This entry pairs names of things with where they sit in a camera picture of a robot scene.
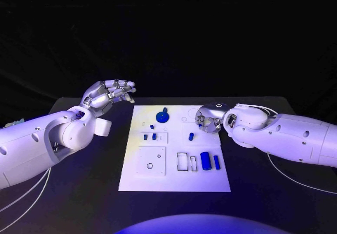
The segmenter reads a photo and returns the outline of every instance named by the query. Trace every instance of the dark backdrop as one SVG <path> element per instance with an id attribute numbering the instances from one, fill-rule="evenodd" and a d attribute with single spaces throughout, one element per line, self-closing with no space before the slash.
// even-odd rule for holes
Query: dark backdrop
<path id="1" fill-rule="evenodd" d="M 0 1 L 2 125 L 108 79 L 137 97 L 284 96 L 337 123 L 333 7 L 140 2 Z"/>

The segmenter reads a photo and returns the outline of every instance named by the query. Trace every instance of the white board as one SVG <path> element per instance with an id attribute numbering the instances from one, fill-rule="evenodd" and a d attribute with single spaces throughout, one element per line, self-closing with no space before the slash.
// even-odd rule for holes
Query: white board
<path id="1" fill-rule="evenodd" d="M 170 119 L 166 123 L 159 123 L 156 114 L 165 107 Z M 120 191 L 231 192 L 219 134 L 206 133 L 198 128 L 195 115 L 199 108 L 201 106 L 134 107 Z M 195 133 L 193 141 L 189 141 L 190 132 Z M 156 158 L 163 148 L 166 153 L 162 159 L 166 161 Z M 209 152 L 211 155 L 209 171 L 202 169 L 202 152 Z M 177 170 L 177 153 L 188 153 L 188 171 Z M 219 157 L 219 170 L 215 167 L 213 155 Z M 192 171 L 192 156 L 196 157 L 196 172 Z"/>

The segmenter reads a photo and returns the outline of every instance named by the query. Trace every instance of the black tabletop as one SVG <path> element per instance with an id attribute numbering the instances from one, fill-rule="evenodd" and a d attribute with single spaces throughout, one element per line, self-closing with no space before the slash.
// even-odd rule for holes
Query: black tabletop
<path id="1" fill-rule="evenodd" d="M 61 98 L 51 113 L 80 101 Z M 262 105 L 294 114 L 283 97 L 149 97 L 136 98 L 136 105 L 203 105 L 213 101 Z M 36 205 L 5 233 L 114 233 L 139 222 L 179 214 L 231 215 L 291 233 L 336 233 L 337 195 L 294 183 L 273 167 L 267 154 L 237 145 L 225 130 L 221 140 L 231 193 L 118 192 L 133 109 L 129 102 L 113 106 L 103 116 L 113 121 L 110 136 L 94 136 L 88 147 L 52 168 Z M 330 167 L 275 156 L 273 161 L 301 183 L 337 192 L 337 175 Z M 41 176 L 2 190 L 0 207 L 26 192 Z M 0 213 L 0 228 L 28 209 L 42 186 Z"/>

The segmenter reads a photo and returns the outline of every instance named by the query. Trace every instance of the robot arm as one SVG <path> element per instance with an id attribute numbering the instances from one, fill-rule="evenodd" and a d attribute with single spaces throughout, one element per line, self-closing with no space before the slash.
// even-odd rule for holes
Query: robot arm
<path id="1" fill-rule="evenodd" d="M 111 122 L 98 118 L 116 102 L 134 103 L 134 83 L 97 82 L 82 101 L 61 111 L 0 129 L 0 189 L 26 181 L 91 143 L 94 134 L 108 136 Z"/>
<path id="2" fill-rule="evenodd" d="M 228 136 L 244 147 L 257 147 L 301 163 L 337 167 L 337 126 L 303 116 L 277 112 L 268 115 L 257 107 L 205 105 L 196 113 L 196 124 L 211 133 L 216 133 L 224 124 Z"/>

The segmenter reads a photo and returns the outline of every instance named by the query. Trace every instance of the robotic hand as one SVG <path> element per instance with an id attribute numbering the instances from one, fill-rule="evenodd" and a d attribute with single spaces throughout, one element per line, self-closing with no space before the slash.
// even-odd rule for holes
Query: robotic hand
<path id="1" fill-rule="evenodd" d="M 337 126 L 313 118 L 278 114 L 273 109 L 211 103 L 196 112 L 199 129 L 228 136 L 244 147 L 288 160 L 337 167 Z"/>
<path id="2" fill-rule="evenodd" d="M 81 150 L 94 134 L 108 136 L 111 122 L 98 118 L 123 100 L 136 84 L 124 80 L 97 82 L 78 106 L 0 129 L 0 189 L 26 181 Z"/>

